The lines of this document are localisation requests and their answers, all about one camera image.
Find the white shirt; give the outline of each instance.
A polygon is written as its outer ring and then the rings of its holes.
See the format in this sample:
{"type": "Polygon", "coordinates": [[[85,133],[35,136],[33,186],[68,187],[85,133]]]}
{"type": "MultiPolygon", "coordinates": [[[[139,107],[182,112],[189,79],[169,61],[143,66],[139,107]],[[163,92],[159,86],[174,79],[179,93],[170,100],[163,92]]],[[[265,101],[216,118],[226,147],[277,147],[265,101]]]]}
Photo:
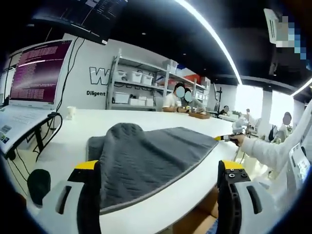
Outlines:
{"type": "Polygon", "coordinates": [[[177,101],[180,101],[180,98],[178,98],[174,93],[170,93],[165,97],[164,104],[162,105],[162,108],[165,107],[175,107],[177,106],[177,101]]]}
{"type": "MultiPolygon", "coordinates": [[[[290,150],[298,143],[305,131],[310,127],[310,120],[312,118],[312,101],[308,104],[301,120],[292,134],[285,139],[283,143],[273,144],[268,143],[257,138],[245,138],[241,146],[241,150],[251,157],[255,157],[260,163],[267,165],[279,173],[276,180],[272,182],[269,192],[274,197],[276,206],[281,214],[285,213],[293,201],[287,200],[287,164],[290,150]]],[[[305,145],[312,136],[307,135],[302,145],[305,145]]]]}

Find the window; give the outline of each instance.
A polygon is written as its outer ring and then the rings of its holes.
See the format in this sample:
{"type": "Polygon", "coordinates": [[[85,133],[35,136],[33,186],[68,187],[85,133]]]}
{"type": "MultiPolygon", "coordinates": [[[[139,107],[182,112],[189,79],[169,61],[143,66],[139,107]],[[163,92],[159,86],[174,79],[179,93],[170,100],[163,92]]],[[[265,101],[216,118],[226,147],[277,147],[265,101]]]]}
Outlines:
{"type": "Polygon", "coordinates": [[[293,97],[277,91],[272,92],[272,108],[270,123],[280,127],[283,123],[285,112],[289,112],[293,117],[293,97]]]}
{"type": "Polygon", "coordinates": [[[243,114],[250,109],[254,119],[261,118],[263,89],[249,85],[239,85],[236,92],[235,110],[243,114]]]}

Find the desk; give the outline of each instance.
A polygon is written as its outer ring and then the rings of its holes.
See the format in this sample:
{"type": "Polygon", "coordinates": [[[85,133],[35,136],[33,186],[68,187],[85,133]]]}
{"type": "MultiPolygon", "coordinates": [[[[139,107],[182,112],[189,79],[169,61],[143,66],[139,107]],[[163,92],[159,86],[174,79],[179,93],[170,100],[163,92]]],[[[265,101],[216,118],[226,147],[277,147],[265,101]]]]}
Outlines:
{"type": "MultiPolygon", "coordinates": [[[[65,120],[55,138],[41,153],[35,168],[48,170],[51,187],[67,180],[73,168],[86,160],[89,137],[103,136],[119,122],[136,123],[144,131],[186,127],[212,137],[232,132],[230,122],[211,118],[197,119],[182,113],[77,110],[74,120],[65,120]]],[[[155,234],[177,222],[195,207],[217,181],[217,166],[222,159],[233,160],[237,147],[220,142],[202,163],[186,176],[156,195],[125,209],[100,216],[102,233],[155,234]]],[[[30,198],[27,208],[37,214],[30,198]]]]}
{"type": "Polygon", "coordinates": [[[224,116],[224,115],[219,115],[218,116],[220,119],[226,120],[226,121],[230,121],[230,122],[236,122],[238,121],[238,118],[232,118],[230,116],[224,116]]]}

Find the gray cloth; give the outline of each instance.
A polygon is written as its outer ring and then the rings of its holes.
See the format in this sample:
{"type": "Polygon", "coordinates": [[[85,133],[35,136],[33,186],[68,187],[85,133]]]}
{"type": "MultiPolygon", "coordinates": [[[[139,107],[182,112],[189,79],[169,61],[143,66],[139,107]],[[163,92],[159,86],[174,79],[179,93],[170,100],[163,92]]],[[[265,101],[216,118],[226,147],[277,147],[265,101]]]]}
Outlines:
{"type": "Polygon", "coordinates": [[[88,159],[101,164],[101,214],[161,191],[195,168],[216,145],[212,137],[186,128],[144,132],[129,123],[90,138],[88,159]]]}

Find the paper cup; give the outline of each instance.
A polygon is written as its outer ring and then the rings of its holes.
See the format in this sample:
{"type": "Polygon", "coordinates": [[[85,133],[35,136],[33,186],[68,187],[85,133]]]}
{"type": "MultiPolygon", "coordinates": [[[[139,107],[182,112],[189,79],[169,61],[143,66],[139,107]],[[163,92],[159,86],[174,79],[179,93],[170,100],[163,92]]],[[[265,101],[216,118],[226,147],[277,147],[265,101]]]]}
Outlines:
{"type": "Polygon", "coordinates": [[[76,113],[76,107],[75,106],[68,106],[67,107],[67,119],[72,120],[74,118],[74,115],[76,113]]]}

